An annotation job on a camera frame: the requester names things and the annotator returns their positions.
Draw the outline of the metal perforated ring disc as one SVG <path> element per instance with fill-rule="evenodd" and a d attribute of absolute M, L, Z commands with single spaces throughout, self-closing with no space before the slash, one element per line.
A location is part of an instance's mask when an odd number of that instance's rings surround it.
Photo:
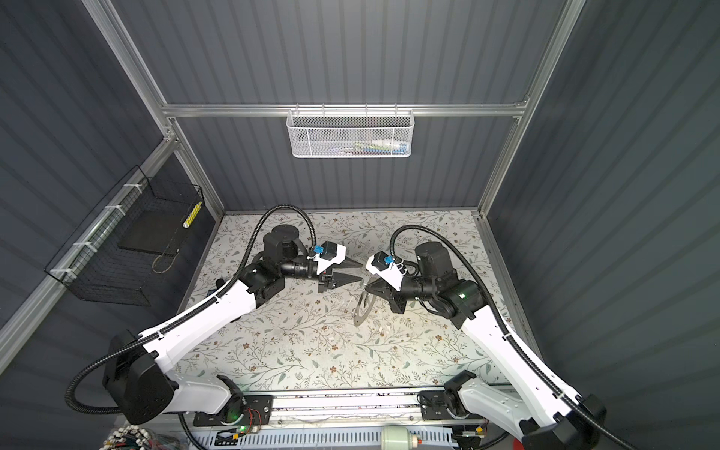
<path fill-rule="evenodd" d="M 361 326 L 369 315 L 372 313 L 377 297 L 375 294 L 371 294 L 368 291 L 369 285 L 374 281 L 378 281 L 377 276 L 371 276 L 363 285 L 363 288 L 359 292 L 358 300 L 352 314 L 352 322 L 355 327 Z"/>

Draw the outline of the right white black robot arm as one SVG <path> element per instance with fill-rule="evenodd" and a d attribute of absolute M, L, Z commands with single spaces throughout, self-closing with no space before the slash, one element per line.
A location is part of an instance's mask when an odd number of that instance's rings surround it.
<path fill-rule="evenodd" d="M 601 439 L 632 448 L 605 426 L 607 408 L 598 397 L 581 395 L 506 324 L 483 279 L 449 239 L 403 225 L 391 235 L 388 251 L 369 256 L 366 268 L 373 277 L 368 294 L 386 300 L 397 314 L 417 301 L 448 320 L 516 391 L 507 395 L 465 369 L 444 384 L 450 414 L 482 416 L 526 449 L 594 449 Z"/>

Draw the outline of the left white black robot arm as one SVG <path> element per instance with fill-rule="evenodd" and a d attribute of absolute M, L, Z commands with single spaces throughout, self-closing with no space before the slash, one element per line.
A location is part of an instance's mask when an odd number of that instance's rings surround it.
<path fill-rule="evenodd" d="M 116 335 L 108 354 L 69 382 L 67 407 L 92 416 L 122 414 L 132 425 L 161 414 L 243 411 L 243 392 L 229 377 L 186 377 L 174 372 L 176 364 L 198 344 L 279 294 L 286 279 L 317 281 L 320 293 L 360 281 L 352 273 L 360 262 L 339 243 L 319 242 L 311 218 L 296 206 L 286 208 L 306 223 L 308 246 L 288 224 L 262 235 L 264 223 L 282 208 L 274 206 L 262 215 L 238 268 L 212 294 L 139 334 Z"/>

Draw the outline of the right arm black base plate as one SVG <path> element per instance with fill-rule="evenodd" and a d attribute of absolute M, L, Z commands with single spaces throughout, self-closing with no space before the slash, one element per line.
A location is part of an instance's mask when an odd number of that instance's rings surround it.
<path fill-rule="evenodd" d="M 451 412 L 448 409 L 443 390 L 421 390 L 416 394 L 416 401 L 419 404 L 421 416 L 426 421 L 482 419 L 482 416 L 478 414 Z"/>

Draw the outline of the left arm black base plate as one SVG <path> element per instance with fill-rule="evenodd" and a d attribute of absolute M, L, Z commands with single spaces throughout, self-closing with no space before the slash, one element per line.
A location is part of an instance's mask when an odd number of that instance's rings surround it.
<path fill-rule="evenodd" d="M 273 412 L 274 397 L 270 395 L 250 395 L 243 400 L 231 399 L 228 406 L 217 414 L 197 412 L 192 425 L 194 427 L 260 427 L 269 424 Z"/>

